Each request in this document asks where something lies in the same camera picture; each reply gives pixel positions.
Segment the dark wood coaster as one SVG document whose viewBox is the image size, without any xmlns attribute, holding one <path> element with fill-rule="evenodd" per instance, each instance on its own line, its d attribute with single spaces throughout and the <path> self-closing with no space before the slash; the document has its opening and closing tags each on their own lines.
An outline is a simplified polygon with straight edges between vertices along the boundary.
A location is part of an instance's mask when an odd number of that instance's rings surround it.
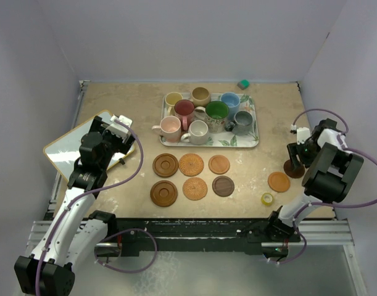
<svg viewBox="0 0 377 296">
<path fill-rule="evenodd" d="M 303 177 L 303 175 L 305 174 L 305 168 L 303 165 L 299 166 L 296 169 L 292 169 L 292 164 L 290 160 L 285 161 L 283 165 L 283 170 L 286 175 L 293 179 L 299 179 Z"/>
</svg>

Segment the brown ringed wooden saucer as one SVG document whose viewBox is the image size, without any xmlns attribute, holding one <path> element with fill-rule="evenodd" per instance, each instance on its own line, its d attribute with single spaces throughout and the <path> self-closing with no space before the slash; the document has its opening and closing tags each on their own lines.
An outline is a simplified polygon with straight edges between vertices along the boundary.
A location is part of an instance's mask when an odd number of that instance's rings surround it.
<svg viewBox="0 0 377 296">
<path fill-rule="evenodd" d="M 177 158 L 168 153 L 158 155 L 152 163 L 154 173 L 163 178 L 173 176 L 177 172 L 178 168 L 179 163 Z"/>
</svg>

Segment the large brown ringed saucer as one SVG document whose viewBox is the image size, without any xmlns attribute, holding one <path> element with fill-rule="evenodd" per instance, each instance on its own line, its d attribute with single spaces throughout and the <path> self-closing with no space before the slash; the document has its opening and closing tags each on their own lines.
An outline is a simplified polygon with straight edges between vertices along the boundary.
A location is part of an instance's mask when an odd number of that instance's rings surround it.
<svg viewBox="0 0 377 296">
<path fill-rule="evenodd" d="M 150 198 L 159 207 L 169 207 L 175 203 L 178 197 L 176 186 L 170 181 L 156 182 L 150 191 Z"/>
</svg>

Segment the yellow mug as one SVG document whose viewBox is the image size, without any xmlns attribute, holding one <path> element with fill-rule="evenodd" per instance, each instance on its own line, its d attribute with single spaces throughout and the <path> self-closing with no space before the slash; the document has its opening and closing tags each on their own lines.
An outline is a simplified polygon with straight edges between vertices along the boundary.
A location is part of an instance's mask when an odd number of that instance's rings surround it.
<svg viewBox="0 0 377 296">
<path fill-rule="evenodd" d="M 165 115 L 171 116 L 175 114 L 174 107 L 177 102 L 183 99 L 183 96 L 179 92 L 170 92 L 164 98 L 165 103 Z"/>
</svg>

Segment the woven rattan coaster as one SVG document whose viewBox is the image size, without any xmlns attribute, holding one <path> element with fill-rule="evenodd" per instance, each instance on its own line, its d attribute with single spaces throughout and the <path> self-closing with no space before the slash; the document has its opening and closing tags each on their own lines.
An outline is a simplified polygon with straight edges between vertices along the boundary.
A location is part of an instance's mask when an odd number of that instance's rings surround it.
<svg viewBox="0 0 377 296">
<path fill-rule="evenodd" d="M 207 191 L 207 184 L 201 178 L 189 178 L 183 184 L 183 194 L 189 200 L 201 200 L 207 195 Z"/>
<path fill-rule="evenodd" d="M 179 169 L 185 176 L 197 176 L 204 169 L 204 161 L 197 154 L 184 154 L 179 160 Z"/>
</svg>

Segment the dark walnut round coaster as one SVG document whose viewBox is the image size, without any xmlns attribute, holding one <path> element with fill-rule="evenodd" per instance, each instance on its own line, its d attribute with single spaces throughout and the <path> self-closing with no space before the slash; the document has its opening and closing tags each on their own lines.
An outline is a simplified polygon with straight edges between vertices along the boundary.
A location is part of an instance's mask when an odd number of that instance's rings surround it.
<svg viewBox="0 0 377 296">
<path fill-rule="evenodd" d="M 227 176 L 219 176 L 213 180 L 212 189 L 216 195 L 228 197 L 234 191 L 234 182 Z"/>
</svg>

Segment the light wood round coaster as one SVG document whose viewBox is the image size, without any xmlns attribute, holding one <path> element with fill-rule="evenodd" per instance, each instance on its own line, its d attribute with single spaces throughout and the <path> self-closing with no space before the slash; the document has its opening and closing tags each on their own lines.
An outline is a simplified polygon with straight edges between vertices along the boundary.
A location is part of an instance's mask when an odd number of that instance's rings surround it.
<svg viewBox="0 0 377 296">
<path fill-rule="evenodd" d="M 209 159 L 208 166 L 211 172 L 222 175 L 230 169 L 230 161 L 224 155 L 214 155 Z"/>
</svg>

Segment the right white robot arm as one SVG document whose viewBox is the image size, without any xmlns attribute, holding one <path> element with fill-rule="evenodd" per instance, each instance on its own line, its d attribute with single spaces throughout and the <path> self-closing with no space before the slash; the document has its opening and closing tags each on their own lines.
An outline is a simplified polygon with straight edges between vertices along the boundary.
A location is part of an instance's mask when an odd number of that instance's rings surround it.
<svg viewBox="0 0 377 296">
<path fill-rule="evenodd" d="M 290 238 L 294 227 L 323 204 L 342 202 L 364 163 L 361 156 L 347 151 L 345 133 L 332 119 L 320 121 L 312 131 L 293 126 L 291 132 L 297 139 L 287 145 L 285 167 L 293 174 L 306 171 L 303 192 L 269 216 L 265 234 L 271 241 Z"/>
</svg>

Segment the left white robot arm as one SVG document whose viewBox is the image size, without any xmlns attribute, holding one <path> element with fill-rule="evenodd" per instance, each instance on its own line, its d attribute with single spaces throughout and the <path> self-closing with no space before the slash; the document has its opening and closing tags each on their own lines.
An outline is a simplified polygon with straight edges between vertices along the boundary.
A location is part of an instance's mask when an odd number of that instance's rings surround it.
<svg viewBox="0 0 377 296">
<path fill-rule="evenodd" d="M 105 120 L 95 116 L 91 122 L 71 130 L 68 141 L 79 140 L 77 158 L 72 164 L 67 190 L 50 227 L 27 257 L 20 256 L 14 271 L 23 293 L 27 295 L 68 295 L 75 282 L 75 272 L 103 240 L 110 242 L 118 233 L 114 214 L 97 212 L 80 229 L 107 180 L 111 164 L 123 162 L 135 137 L 132 120 L 120 115 Z"/>
</svg>

